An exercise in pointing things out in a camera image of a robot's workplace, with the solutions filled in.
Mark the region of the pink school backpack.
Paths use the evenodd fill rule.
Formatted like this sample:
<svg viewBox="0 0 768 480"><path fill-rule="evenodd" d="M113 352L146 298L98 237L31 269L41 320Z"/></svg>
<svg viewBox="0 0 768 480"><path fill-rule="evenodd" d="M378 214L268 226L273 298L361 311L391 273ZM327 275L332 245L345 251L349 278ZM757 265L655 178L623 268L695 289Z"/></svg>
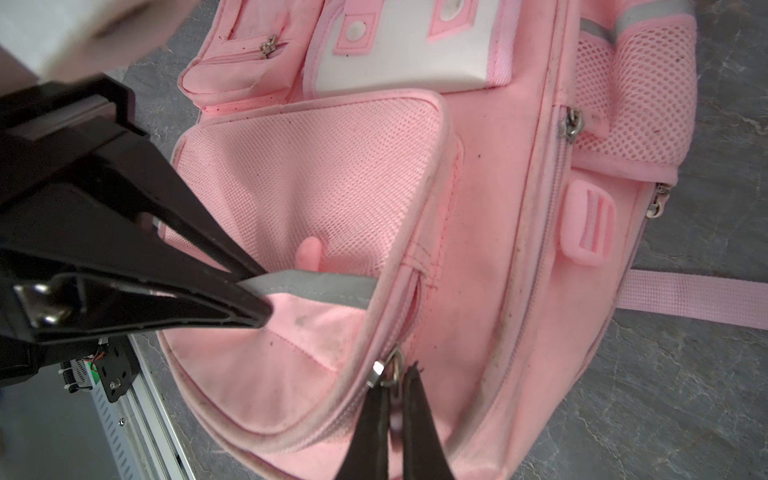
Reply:
<svg viewBox="0 0 768 480"><path fill-rule="evenodd" d="M763 283L635 270L689 149L687 1L223 1L173 166L266 273L261 328L158 335L265 479L334 479L417 363L455 479L506 479L618 308L751 328Z"/></svg>

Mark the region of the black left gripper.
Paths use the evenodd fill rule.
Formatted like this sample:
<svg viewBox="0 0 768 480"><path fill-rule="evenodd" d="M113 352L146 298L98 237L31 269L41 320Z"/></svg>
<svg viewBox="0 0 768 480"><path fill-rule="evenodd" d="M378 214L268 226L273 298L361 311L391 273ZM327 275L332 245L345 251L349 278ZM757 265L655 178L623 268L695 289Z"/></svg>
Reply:
<svg viewBox="0 0 768 480"><path fill-rule="evenodd" d="M112 121L135 134L106 142L78 140L66 123L38 140L13 133L68 107L100 97ZM1 384L25 382L44 367L92 346L92 339L173 328L261 328L271 306L238 286L228 304L199 292L141 286L89 274L53 278L54 261L11 249L10 241L42 219L54 220L42 192L78 183L131 221L147 213L180 234L239 280L266 269L219 225L158 148L135 125L135 94L106 75L74 84L48 82L1 96ZM46 344L63 344L48 347Z"/></svg>

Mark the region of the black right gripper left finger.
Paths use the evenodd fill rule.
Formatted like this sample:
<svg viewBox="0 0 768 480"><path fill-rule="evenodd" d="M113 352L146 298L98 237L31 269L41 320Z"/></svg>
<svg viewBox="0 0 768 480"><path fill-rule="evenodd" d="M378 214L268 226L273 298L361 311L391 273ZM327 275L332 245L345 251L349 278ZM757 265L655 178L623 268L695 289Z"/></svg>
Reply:
<svg viewBox="0 0 768 480"><path fill-rule="evenodd" d="M389 478L388 389L368 390L352 440L335 480L387 480Z"/></svg>

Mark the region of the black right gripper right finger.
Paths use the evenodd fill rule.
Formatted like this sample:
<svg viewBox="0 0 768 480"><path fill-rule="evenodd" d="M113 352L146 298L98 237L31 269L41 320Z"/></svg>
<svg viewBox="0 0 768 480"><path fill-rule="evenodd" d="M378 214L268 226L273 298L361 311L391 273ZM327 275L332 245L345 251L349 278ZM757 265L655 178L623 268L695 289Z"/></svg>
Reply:
<svg viewBox="0 0 768 480"><path fill-rule="evenodd" d="M418 364L411 365L403 381L403 478L454 480L421 381Z"/></svg>

